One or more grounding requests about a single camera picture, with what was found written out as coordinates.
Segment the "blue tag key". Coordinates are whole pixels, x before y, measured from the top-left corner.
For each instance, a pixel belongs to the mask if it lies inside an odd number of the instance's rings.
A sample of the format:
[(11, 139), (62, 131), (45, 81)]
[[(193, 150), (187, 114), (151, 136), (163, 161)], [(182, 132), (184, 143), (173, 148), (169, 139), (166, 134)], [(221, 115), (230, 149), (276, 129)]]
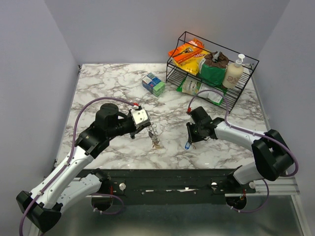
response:
[(196, 146), (195, 146), (194, 142), (187, 141), (185, 144), (185, 149), (188, 150), (190, 148), (196, 149)]

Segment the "metal disc with keyrings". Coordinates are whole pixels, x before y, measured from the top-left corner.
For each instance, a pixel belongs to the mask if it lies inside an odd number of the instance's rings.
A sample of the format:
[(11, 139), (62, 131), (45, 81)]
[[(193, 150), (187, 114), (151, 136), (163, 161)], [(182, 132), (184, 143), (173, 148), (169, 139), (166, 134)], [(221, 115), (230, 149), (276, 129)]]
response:
[(150, 126), (147, 127), (148, 135), (152, 141), (152, 148), (161, 149), (162, 145), (160, 143), (160, 138), (157, 132), (157, 125), (152, 123)]

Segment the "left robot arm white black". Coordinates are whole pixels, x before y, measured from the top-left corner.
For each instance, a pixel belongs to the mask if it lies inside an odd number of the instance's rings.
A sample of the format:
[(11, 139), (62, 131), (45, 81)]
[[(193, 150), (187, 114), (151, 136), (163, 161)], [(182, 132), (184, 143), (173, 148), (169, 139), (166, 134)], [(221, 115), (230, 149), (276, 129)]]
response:
[(26, 218), (42, 233), (46, 233), (56, 225), (66, 208), (76, 201), (90, 194), (106, 193), (109, 178), (97, 171), (83, 178), (79, 185), (73, 186), (71, 182), (109, 146), (112, 139), (125, 134), (134, 138), (150, 124), (150, 116), (141, 106), (134, 105), (128, 114), (123, 114), (115, 104), (103, 104), (94, 122), (75, 137), (62, 163), (30, 192), (21, 191), (17, 195), (16, 201), (23, 213), (19, 234), (23, 234)]

